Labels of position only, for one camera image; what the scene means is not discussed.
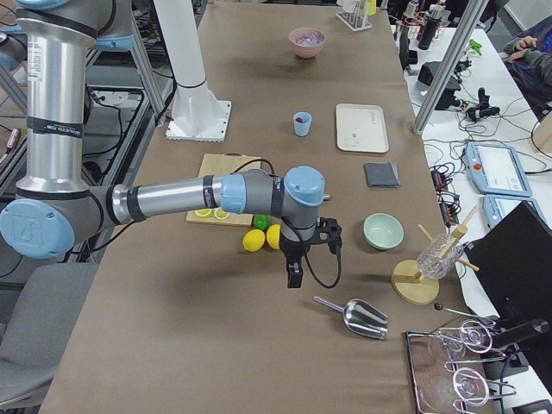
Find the gray chair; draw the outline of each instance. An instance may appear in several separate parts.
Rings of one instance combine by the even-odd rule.
[[[0,343],[0,410],[41,404],[96,271],[62,263],[28,279]]]

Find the scoop handle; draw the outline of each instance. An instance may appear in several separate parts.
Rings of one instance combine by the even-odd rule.
[[[325,306],[328,306],[329,308],[333,309],[334,311],[338,311],[340,313],[343,313],[343,306],[340,306],[339,304],[334,304],[333,302],[330,302],[328,299],[320,298],[319,296],[314,297],[314,301],[318,302],[319,304],[323,304]]]

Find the green object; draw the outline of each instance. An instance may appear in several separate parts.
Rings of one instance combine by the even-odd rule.
[[[375,213],[364,221],[366,241],[379,250],[397,247],[405,232],[398,220],[385,213]]]
[[[480,43],[478,43],[477,41],[475,41],[474,39],[470,39],[469,40],[469,46],[479,55],[479,56],[482,56],[483,53],[481,52],[481,48],[483,47],[483,45],[481,45]]]
[[[253,225],[256,229],[267,231],[270,227],[270,218],[266,214],[259,214],[253,219]]]

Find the green bowl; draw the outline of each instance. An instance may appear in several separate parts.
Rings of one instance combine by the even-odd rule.
[[[403,226],[386,213],[374,213],[364,221],[364,238],[379,250],[397,247],[404,237]]]

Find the pink bowl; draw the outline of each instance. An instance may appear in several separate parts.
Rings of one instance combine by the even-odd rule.
[[[314,58],[320,53],[326,41],[326,36],[317,28],[296,28],[290,33],[293,52],[303,59]]]

